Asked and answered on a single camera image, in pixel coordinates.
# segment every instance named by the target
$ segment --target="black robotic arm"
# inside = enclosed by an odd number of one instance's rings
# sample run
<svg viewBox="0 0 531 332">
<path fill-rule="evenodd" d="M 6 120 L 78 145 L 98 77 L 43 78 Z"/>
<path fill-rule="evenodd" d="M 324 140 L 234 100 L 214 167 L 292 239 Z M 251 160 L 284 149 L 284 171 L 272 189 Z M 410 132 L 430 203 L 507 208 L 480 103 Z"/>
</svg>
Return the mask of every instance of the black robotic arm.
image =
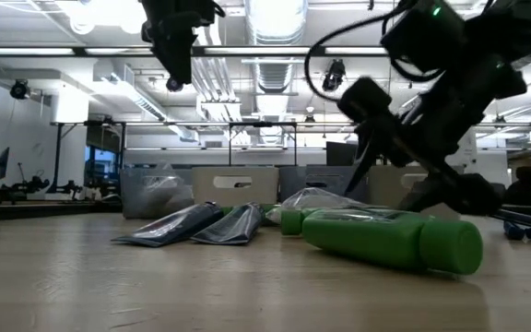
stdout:
<svg viewBox="0 0 531 332">
<path fill-rule="evenodd" d="M 374 22 L 401 17 L 384 34 L 381 45 L 391 64 L 404 78 L 429 81 L 421 103 L 408 113 L 389 111 L 391 97 L 370 77 L 361 77 L 337 100 L 318 91 L 309 63 L 314 50 L 336 36 Z M 492 214 L 502 199 L 479 174 L 458 174 L 446 162 L 458 141 L 482 121 L 495 99 L 525 93 L 526 83 L 511 62 L 531 54 L 531 0 L 500 0 L 482 15 L 464 21 L 443 0 L 403 0 L 391 13 L 351 24 L 317 42 L 305 59 L 311 89 L 335 101 L 356 123 L 358 162 L 348 186 L 352 190 L 383 155 L 396 167 L 416 161 L 428 171 L 399 208 L 421 211 L 440 203 L 475 215 Z M 407 72 L 401 63 L 415 66 L 426 76 Z"/>
<path fill-rule="evenodd" d="M 213 0 L 139 0 L 147 21 L 141 38 L 152 43 L 151 52 L 170 73 L 169 90 L 192 83 L 190 52 L 196 40 L 193 28 L 214 23 L 224 10 Z"/>
</svg>

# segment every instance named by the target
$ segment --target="security camera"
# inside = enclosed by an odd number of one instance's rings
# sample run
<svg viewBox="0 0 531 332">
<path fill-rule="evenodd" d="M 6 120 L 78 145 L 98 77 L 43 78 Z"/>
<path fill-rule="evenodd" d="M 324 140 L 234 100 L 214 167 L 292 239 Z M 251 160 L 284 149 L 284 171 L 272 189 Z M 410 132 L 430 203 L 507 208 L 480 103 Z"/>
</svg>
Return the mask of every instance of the security camera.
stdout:
<svg viewBox="0 0 531 332">
<path fill-rule="evenodd" d="M 331 92 L 337 90 L 341 83 L 343 83 L 343 77 L 345 75 L 346 66 L 343 64 L 343 60 L 334 59 L 324 76 L 323 91 Z"/>
<path fill-rule="evenodd" d="M 28 87 L 28 81 L 25 79 L 17 79 L 16 84 L 11 87 L 9 95 L 19 101 L 24 101 L 30 97 L 30 88 Z"/>
<path fill-rule="evenodd" d="M 183 84 L 169 77 L 166 84 L 167 90 L 170 92 L 180 92 L 183 89 Z"/>
</svg>

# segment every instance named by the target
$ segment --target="monitor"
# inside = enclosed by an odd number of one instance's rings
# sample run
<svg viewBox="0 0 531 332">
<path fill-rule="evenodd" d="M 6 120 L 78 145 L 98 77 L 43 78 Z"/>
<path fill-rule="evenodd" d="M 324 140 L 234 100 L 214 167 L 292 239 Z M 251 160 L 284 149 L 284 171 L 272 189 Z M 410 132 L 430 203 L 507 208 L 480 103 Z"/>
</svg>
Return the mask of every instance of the monitor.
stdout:
<svg viewBox="0 0 531 332">
<path fill-rule="evenodd" d="M 6 177 L 8 160 L 9 160 L 9 148 L 6 148 L 0 154 L 0 180 Z"/>
<path fill-rule="evenodd" d="M 349 143 L 327 142 L 327 166 L 351 166 L 356 159 L 358 146 Z"/>
</svg>

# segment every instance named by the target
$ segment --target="table surface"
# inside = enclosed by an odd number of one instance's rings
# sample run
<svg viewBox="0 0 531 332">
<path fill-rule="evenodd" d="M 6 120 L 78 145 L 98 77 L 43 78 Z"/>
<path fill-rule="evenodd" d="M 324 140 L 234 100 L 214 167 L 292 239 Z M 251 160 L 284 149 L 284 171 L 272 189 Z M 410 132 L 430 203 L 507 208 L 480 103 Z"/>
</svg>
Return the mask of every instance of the table surface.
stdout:
<svg viewBox="0 0 531 332">
<path fill-rule="evenodd" d="M 484 264 L 452 279 L 328 255 L 277 229 L 244 247 L 149 249 L 110 243 L 145 224 L 119 215 L 0 221 L 0 331 L 531 331 L 531 243 L 474 222 Z"/>
</svg>

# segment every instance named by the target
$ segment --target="person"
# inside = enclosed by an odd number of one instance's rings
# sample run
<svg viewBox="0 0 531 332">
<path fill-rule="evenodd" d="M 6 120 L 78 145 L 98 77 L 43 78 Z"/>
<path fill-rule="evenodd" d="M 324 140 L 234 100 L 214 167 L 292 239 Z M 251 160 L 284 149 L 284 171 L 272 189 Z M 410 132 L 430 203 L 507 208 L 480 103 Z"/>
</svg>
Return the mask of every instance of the person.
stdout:
<svg viewBox="0 0 531 332">
<path fill-rule="evenodd" d="M 505 191 L 503 204 L 531 206 L 531 167 L 518 167 L 515 177 L 517 181 Z"/>
</svg>

